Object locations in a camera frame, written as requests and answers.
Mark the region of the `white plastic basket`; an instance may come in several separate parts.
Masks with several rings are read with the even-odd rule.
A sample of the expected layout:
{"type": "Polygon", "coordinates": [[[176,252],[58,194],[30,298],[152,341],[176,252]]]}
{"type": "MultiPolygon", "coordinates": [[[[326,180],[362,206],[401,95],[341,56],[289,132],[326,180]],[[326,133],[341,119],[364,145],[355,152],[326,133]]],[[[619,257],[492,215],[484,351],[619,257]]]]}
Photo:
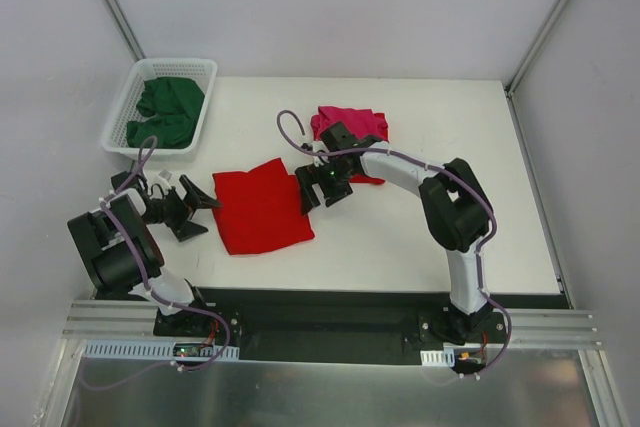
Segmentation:
{"type": "Polygon", "coordinates": [[[126,127],[129,121],[143,120],[136,104],[144,91],[144,82],[158,77],[187,78],[193,80],[204,94],[204,103],[195,124],[192,140],[189,145],[181,149],[157,147],[152,154],[152,159],[166,162],[190,162],[199,147],[201,133],[212,104],[217,71],[218,65],[211,59],[165,57],[146,58],[136,62],[111,107],[101,136],[103,149],[135,160],[138,149],[128,146],[126,127]]]}

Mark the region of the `pink t shirt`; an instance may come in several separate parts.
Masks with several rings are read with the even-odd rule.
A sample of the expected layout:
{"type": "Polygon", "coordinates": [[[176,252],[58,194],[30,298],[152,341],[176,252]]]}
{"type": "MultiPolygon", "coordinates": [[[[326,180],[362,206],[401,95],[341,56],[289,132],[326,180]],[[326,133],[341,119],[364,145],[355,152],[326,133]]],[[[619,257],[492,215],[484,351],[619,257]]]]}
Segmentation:
{"type": "Polygon", "coordinates": [[[337,122],[342,122],[358,139],[367,135],[374,135],[385,141],[389,139],[389,126],[384,113],[335,106],[319,106],[317,113],[311,117],[313,139],[320,141],[320,135],[337,122]]]}

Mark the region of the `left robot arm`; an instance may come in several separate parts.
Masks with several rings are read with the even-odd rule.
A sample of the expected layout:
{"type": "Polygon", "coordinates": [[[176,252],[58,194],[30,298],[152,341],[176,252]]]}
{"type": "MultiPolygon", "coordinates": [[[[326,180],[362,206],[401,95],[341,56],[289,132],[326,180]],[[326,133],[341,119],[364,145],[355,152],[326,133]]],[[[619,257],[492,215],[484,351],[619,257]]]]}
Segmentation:
{"type": "Polygon", "coordinates": [[[113,190],[100,207],[67,222],[71,238],[87,274],[101,294],[128,294],[157,308],[157,336],[205,335],[219,327],[199,290],[165,266],[151,225],[165,226],[179,242],[208,232],[193,221],[199,210],[222,203],[206,194],[187,176],[179,177],[180,194],[162,172],[155,186],[142,174],[123,171],[111,177],[113,190]]]}

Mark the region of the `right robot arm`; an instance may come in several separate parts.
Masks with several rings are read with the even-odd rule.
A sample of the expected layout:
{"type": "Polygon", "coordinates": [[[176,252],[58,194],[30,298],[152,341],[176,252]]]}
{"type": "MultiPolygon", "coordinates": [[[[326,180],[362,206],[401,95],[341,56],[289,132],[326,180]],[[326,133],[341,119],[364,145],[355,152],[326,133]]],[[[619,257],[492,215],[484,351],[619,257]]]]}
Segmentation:
{"type": "Polygon", "coordinates": [[[461,158],[444,164],[420,161],[379,137],[359,139],[342,122],[326,129],[321,143],[321,150],[308,143],[296,147],[316,158],[295,171],[302,213],[351,195],[350,181],[356,175],[381,179],[417,196],[429,233],[445,250],[451,285],[448,307],[430,322],[431,332],[456,345],[481,335],[493,311],[482,249],[497,225],[470,165],[461,158]]]}

